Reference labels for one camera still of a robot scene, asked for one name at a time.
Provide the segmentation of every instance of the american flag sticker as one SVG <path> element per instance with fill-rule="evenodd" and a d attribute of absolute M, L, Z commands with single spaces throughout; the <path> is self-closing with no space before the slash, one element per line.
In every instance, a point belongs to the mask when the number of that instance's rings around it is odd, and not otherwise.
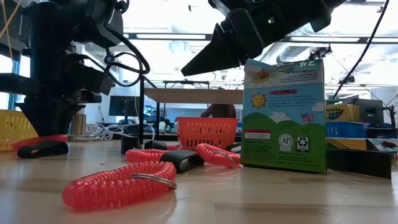
<path fill-rule="evenodd" d="M 312 123 L 315 120 L 313 119 L 313 114 L 310 113 L 305 113 L 301 115 L 302 119 L 303 119 L 303 123 L 304 122 L 308 122 L 308 123 Z"/>

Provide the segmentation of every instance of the metal key ring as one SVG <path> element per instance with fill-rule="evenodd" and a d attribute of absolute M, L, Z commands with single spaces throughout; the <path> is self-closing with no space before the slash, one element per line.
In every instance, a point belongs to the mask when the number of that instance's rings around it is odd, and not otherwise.
<path fill-rule="evenodd" d="M 233 168 L 236 167 L 236 162 L 235 162 L 234 159 L 232 159 L 232 157 L 229 156 L 227 153 L 223 153 L 223 152 L 220 152 L 220 151 L 214 151 L 213 153 L 214 153 L 214 154 L 222 155 L 222 156 L 224 156 L 225 158 L 229 159 L 229 160 L 234 164 Z"/>
<path fill-rule="evenodd" d="M 168 186 L 171 187 L 172 190 L 177 189 L 177 184 L 169 179 L 163 178 L 163 177 L 158 177 L 156 175 L 152 175 L 152 174 L 133 174 L 131 175 L 131 178 L 133 179 L 147 179 L 147 180 L 154 180 L 154 181 L 158 181 L 162 184 L 166 184 Z"/>

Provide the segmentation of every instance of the cloud illustration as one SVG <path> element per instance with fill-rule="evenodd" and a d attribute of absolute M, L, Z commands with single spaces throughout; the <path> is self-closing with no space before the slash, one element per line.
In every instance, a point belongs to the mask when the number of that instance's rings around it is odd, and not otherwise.
<path fill-rule="evenodd" d="M 288 117 L 284 112 L 274 112 L 269 118 L 275 121 L 275 123 L 290 121 L 290 117 Z"/>
<path fill-rule="evenodd" d="M 312 111 L 314 112 L 324 112 L 325 110 L 325 103 L 324 102 L 318 102 L 315 104 L 315 106 L 312 107 Z"/>

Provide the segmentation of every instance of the person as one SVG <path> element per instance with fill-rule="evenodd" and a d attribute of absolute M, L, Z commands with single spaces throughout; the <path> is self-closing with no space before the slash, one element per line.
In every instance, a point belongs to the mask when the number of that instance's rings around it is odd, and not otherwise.
<path fill-rule="evenodd" d="M 212 104 L 209 108 L 201 114 L 201 118 L 236 118 L 236 110 L 234 105 L 227 104 Z"/>

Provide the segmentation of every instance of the yellow plastic basket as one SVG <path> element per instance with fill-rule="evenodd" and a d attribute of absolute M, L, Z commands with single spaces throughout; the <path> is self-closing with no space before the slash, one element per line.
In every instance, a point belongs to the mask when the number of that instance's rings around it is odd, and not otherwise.
<path fill-rule="evenodd" d="M 0 110 L 0 152 L 12 150 L 16 141 L 34 137 L 36 131 L 22 112 Z"/>

